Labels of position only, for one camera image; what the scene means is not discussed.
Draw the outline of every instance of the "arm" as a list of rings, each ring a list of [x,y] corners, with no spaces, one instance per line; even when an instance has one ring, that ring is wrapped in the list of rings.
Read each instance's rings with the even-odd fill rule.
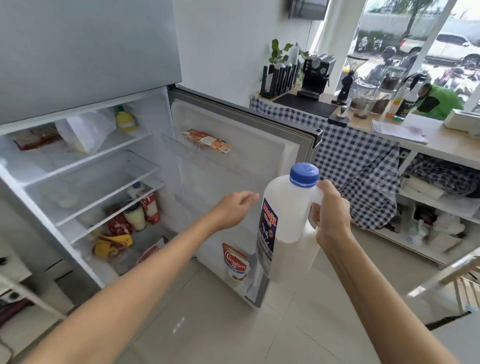
[[[257,199],[249,191],[225,196],[164,248],[74,311],[25,363],[114,362],[192,254],[216,231],[239,224]]]
[[[458,364],[372,263],[350,230],[349,202],[330,181],[312,208],[317,241],[332,264],[383,364]]]

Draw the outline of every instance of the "milk jug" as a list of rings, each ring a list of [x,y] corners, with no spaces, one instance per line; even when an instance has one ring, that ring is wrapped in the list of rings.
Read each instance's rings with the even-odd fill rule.
[[[278,282],[308,273],[319,246],[308,221],[312,202],[320,204],[315,186],[318,169],[296,163],[290,175],[272,180],[265,189],[257,232],[257,256],[269,279]]]

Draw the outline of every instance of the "hand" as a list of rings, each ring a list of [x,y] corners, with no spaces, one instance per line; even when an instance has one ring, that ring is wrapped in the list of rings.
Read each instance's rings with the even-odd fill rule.
[[[245,218],[258,197],[252,191],[232,192],[222,198],[206,217],[213,223],[215,231],[233,228]]]
[[[325,249],[329,244],[337,244],[352,236],[350,230],[350,202],[340,196],[340,192],[328,180],[317,182],[323,193],[322,206],[312,204],[310,218],[317,224],[317,242]]]

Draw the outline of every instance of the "green jacket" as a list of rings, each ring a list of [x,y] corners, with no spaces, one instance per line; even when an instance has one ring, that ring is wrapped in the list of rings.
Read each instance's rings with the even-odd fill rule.
[[[452,109],[463,110],[463,101],[452,90],[432,85],[428,95],[418,100],[415,106],[414,114],[445,120]]]

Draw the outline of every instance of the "person's left hand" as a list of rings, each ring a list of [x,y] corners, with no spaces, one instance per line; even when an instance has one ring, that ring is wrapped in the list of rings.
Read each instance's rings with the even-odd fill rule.
[[[259,195],[252,191],[232,192],[206,215],[216,231],[230,229],[240,224],[250,207],[255,205]]]

